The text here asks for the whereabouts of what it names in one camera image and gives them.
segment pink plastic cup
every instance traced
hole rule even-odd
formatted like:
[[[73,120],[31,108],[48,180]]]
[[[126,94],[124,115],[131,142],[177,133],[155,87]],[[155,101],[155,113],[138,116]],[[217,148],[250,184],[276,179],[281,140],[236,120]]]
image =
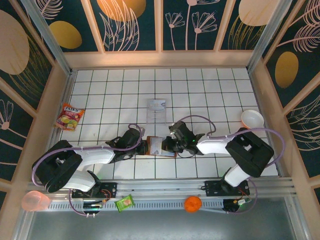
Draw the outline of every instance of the pink plastic cup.
[[[49,207],[51,200],[39,191],[30,191],[22,198],[22,208],[28,212],[41,211]]]

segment black mounting plate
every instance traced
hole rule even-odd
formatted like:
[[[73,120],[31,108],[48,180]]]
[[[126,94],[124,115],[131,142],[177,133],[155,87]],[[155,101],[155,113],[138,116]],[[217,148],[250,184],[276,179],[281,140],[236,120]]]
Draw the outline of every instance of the black mounting plate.
[[[116,182],[101,182],[99,191],[94,195],[89,195],[88,192],[83,192],[75,189],[72,192],[73,199],[105,199],[106,196],[101,192],[101,190],[108,190],[111,193],[111,199],[116,198],[117,194],[117,183]]]
[[[248,181],[243,181],[239,186],[243,192],[250,195]],[[242,192],[237,187],[233,188],[230,192],[225,192],[221,188],[220,180],[211,180],[204,182],[204,190],[207,197],[228,197],[228,196],[242,196]]]

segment white tile floor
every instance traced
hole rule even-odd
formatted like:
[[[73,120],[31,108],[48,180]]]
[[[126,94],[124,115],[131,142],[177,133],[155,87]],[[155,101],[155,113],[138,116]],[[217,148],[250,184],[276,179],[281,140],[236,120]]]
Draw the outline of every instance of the white tile floor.
[[[215,136],[236,132],[241,113],[258,110],[245,68],[178,68],[80,70],[70,104],[85,109],[75,132],[65,131],[61,139],[73,145],[94,146],[122,136],[129,123],[138,123],[148,135],[169,130],[163,124],[146,127],[148,99],[166,99],[166,124],[193,115],[209,117],[216,125]],[[186,119],[195,134],[211,126],[201,118]],[[264,132],[256,133],[268,142]],[[116,164],[90,166],[100,179],[174,179],[222,177],[235,161],[228,155],[207,154],[191,158],[136,156]],[[263,176],[277,176],[270,166]]]

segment white bowl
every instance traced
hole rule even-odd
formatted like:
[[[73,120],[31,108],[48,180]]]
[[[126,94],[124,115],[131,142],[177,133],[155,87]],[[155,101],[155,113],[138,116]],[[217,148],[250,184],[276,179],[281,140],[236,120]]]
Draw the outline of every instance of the white bowl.
[[[264,117],[255,110],[246,110],[241,114],[241,121],[243,125],[248,129],[263,128]]]

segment orange ball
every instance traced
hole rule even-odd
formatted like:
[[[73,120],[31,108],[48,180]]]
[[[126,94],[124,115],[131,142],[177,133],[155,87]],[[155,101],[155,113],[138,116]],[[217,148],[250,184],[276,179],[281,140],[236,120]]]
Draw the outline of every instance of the orange ball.
[[[197,212],[202,206],[202,201],[197,196],[190,196],[184,201],[184,209],[188,213]]]

